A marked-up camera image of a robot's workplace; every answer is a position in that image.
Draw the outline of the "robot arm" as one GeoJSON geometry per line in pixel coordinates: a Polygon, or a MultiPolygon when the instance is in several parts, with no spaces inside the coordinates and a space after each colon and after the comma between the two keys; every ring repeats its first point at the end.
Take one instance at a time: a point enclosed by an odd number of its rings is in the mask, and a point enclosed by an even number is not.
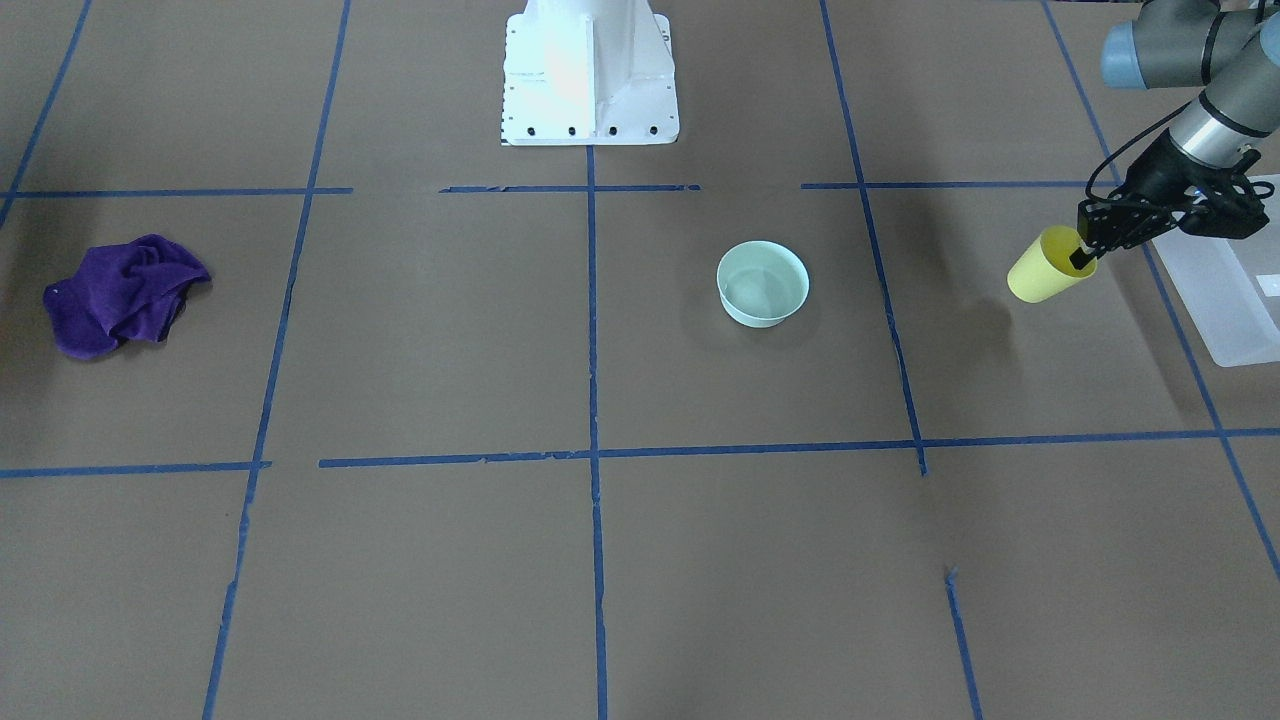
{"type": "Polygon", "coordinates": [[[1225,12],[1216,1],[1146,1],[1111,28],[1100,56],[1110,88],[1196,96],[1144,131],[1149,146],[1116,190],[1087,192],[1070,268],[1172,229],[1244,240],[1268,224],[1263,200],[1274,187],[1245,174],[1279,126],[1277,41],[1276,3],[1225,12]]]}

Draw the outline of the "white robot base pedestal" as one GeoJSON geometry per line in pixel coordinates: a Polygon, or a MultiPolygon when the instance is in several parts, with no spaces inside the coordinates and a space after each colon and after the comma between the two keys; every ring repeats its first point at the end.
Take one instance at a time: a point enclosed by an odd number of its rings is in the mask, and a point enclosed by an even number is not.
{"type": "Polygon", "coordinates": [[[500,142],[678,141],[669,19],[648,1],[527,1],[506,20],[500,142]]]}

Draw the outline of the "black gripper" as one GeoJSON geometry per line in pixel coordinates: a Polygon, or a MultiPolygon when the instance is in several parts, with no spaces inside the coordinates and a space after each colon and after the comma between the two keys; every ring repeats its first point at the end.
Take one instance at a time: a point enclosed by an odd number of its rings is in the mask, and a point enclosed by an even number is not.
{"type": "Polygon", "coordinates": [[[1130,164],[1119,187],[1096,193],[1100,174],[1140,138],[1112,152],[1087,181],[1078,204],[1080,245],[1069,254],[1071,272],[1094,272],[1096,255],[1135,249],[1170,231],[1247,240],[1268,224],[1265,200],[1274,196],[1274,183],[1245,176],[1261,159],[1257,150],[1247,149],[1229,168],[1207,167],[1175,146],[1169,132],[1130,164]]]}

